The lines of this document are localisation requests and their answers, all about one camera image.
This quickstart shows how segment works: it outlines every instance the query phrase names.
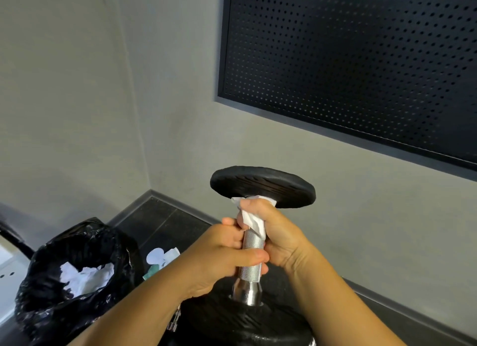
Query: black trash bag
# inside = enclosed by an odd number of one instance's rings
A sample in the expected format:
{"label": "black trash bag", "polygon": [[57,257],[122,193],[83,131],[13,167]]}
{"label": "black trash bag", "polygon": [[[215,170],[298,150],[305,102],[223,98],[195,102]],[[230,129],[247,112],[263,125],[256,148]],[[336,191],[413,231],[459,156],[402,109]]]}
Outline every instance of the black trash bag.
{"label": "black trash bag", "polygon": [[[66,345],[121,301],[144,274],[136,250],[128,236],[95,217],[41,246],[15,299],[15,318],[30,345]],[[112,263],[114,274],[103,288],[73,298],[60,282],[67,261],[79,271]]]}

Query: black perforated metal panel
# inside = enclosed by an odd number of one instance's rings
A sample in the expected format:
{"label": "black perforated metal panel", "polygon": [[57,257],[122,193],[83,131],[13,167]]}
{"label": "black perforated metal panel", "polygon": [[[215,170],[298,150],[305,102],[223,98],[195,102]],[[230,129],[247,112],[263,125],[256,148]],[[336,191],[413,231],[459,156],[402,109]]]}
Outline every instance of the black perforated metal panel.
{"label": "black perforated metal panel", "polygon": [[477,169],[477,0],[224,0],[218,95]]}

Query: dumbbell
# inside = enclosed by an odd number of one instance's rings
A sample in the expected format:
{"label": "dumbbell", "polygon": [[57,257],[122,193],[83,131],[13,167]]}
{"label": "dumbbell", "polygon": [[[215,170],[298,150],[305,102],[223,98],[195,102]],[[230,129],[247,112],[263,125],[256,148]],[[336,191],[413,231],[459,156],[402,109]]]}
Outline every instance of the dumbbell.
{"label": "dumbbell", "polygon": [[[277,208],[301,208],[316,199],[313,185],[299,176],[262,167],[218,170],[212,174],[210,186],[227,198],[261,197],[276,203]],[[250,228],[245,231],[242,248],[262,249],[264,241],[263,235]],[[214,289],[185,301],[181,308],[186,327],[214,345],[314,345],[303,316],[277,304],[266,292],[262,294],[260,274],[261,264],[242,267],[231,294]]]}

